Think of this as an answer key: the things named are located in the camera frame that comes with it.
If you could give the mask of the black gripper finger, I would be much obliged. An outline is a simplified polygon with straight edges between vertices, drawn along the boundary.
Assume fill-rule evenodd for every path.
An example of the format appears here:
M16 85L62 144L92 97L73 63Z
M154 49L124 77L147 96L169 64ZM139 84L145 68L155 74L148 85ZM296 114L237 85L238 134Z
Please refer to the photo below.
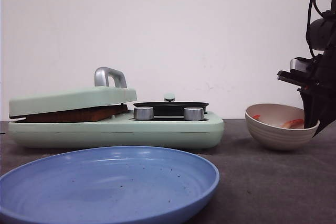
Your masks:
M314 121L320 122L314 134L316 136L335 121L335 92L314 90L313 100L312 117Z
M316 126L319 122L318 128L321 129L324 125L324 112L325 112L325 98L318 92L312 89L299 88L298 89L304 109L304 128L311 128Z

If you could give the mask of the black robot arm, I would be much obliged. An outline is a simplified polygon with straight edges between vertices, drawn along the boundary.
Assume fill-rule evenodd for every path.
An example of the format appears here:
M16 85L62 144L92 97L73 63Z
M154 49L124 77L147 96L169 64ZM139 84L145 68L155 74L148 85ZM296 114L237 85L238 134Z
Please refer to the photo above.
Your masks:
M304 128L319 123L317 135L335 121L335 20L314 21L310 42L313 49L323 53L310 59L293 58L290 71L279 71L278 79L300 87Z

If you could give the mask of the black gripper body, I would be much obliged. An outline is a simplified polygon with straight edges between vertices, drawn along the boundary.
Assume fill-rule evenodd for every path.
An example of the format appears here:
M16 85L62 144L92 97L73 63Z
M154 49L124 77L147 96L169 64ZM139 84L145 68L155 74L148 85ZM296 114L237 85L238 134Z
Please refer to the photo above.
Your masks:
M278 80L305 89L335 92L335 45L310 59L313 60L311 71L280 70L277 73Z

